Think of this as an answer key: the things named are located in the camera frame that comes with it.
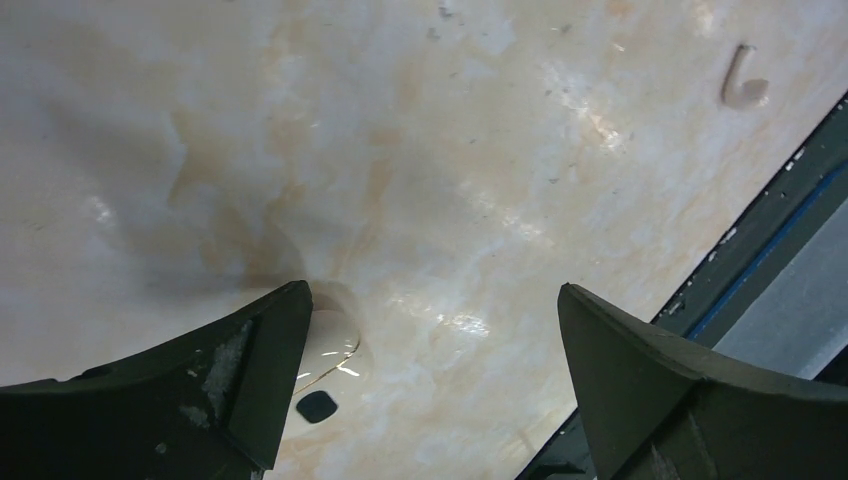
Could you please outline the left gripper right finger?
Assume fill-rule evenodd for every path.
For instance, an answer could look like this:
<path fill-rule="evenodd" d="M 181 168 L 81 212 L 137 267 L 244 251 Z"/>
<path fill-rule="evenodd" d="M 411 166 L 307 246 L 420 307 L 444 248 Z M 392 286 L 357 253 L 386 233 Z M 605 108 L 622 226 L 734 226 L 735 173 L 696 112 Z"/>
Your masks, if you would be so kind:
<path fill-rule="evenodd" d="M 558 315 L 601 479 L 843 479 L 847 390 L 724 356 L 564 285 Z"/>

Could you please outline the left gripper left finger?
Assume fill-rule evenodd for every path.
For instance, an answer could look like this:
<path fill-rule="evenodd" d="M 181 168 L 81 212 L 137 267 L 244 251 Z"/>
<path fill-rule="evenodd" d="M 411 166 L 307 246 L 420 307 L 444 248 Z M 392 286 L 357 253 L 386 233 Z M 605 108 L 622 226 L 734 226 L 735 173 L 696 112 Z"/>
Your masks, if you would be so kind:
<path fill-rule="evenodd" d="M 275 463 L 313 298 L 294 281 L 65 381 L 1 391 L 5 479 L 259 479 Z"/>

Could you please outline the white earbud charging case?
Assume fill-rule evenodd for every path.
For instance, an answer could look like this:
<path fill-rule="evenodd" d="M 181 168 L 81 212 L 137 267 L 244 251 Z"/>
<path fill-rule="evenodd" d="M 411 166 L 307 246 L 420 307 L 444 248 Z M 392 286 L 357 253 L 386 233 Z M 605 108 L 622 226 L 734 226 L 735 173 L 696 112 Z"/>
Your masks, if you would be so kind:
<path fill-rule="evenodd" d="M 339 428 L 372 387 L 374 357 L 359 300 L 337 282 L 309 286 L 313 311 L 283 442 Z"/>

